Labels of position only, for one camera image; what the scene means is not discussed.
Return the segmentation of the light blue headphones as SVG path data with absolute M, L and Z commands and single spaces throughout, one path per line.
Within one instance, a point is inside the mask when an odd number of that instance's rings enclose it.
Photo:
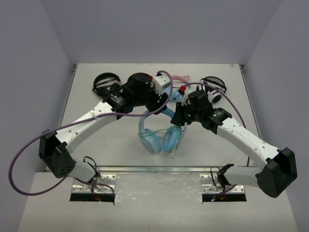
M 138 124 L 138 136 L 142 145 L 151 154 L 158 154 L 162 150 L 170 154 L 173 159 L 176 155 L 185 134 L 188 124 L 184 126 L 172 125 L 168 129 L 150 130 L 145 128 L 145 120 L 148 116 L 142 116 Z

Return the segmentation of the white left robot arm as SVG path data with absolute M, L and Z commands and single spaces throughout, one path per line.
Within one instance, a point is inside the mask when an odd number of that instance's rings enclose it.
M 102 100 L 73 123 L 50 131 L 40 139 L 39 157 L 56 178 L 73 177 L 91 183 L 99 176 L 95 167 L 73 157 L 75 149 L 104 126 L 130 116 L 134 107 L 145 106 L 148 112 L 160 113 L 170 95 L 164 90 L 171 84 L 168 74 L 152 77 L 135 73 L 124 84 L 100 88 Z

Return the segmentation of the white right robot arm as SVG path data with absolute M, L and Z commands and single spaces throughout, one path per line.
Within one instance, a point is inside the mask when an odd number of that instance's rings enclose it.
M 222 189 L 236 184 L 248 185 L 277 198 L 296 180 L 296 160 L 291 149 L 279 149 L 268 144 L 244 128 L 225 109 L 213 108 L 202 90 L 181 87 L 180 93 L 183 98 L 176 104 L 172 124 L 185 126 L 198 122 L 203 128 L 229 141 L 256 164 L 255 168 L 234 164 L 220 168 L 217 181 Z

